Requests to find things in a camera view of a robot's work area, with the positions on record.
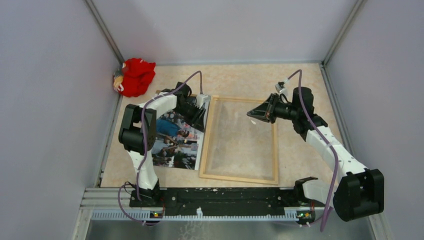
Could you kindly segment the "printed photo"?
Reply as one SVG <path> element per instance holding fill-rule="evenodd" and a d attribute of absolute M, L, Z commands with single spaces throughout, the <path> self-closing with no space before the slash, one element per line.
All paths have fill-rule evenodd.
<path fill-rule="evenodd" d="M 169 110 L 156 120 L 156 139 L 151 149 L 152 162 L 157 167 L 197 171 L 200 167 L 205 132 Z"/>

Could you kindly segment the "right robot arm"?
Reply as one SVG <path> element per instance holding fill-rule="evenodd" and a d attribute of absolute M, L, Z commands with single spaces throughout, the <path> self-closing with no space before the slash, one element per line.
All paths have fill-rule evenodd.
<path fill-rule="evenodd" d="M 283 101 L 283 94 L 272 93 L 247 116 L 274 124 L 277 119 L 289 120 L 293 129 L 320 155 L 333 171 L 330 183 L 316 177 L 295 182 L 293 200 L 307 206 L 312 200 L 333 209 L 345 222 L 380 214 L 385 208 L 385 178 L 379 169 L 370 169 L 359 162 L 340 143 L 327 122 L 314 112 L 314 95 L 308 87 L 296 87 L 292 100 Z"/>

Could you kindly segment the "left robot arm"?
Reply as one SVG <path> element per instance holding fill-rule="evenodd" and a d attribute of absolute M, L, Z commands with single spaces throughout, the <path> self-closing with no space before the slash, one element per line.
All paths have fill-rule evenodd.
<path fill-rule="evenodd" d="M 123 112 L 118 141 L 128 152 L 136 173 L 134 198 L 154 207 L 160 202 L 160 184 L 153 166 L 152 149 L 157 136 L 157 120 L 174 111 L 194 129 L 205 131 L 207 102 L 211 96 L 198 94 L 191 99 L 191 88 L 178 82 L 174 89 L 164 89 L 149 101 L 128 104 Z"/>

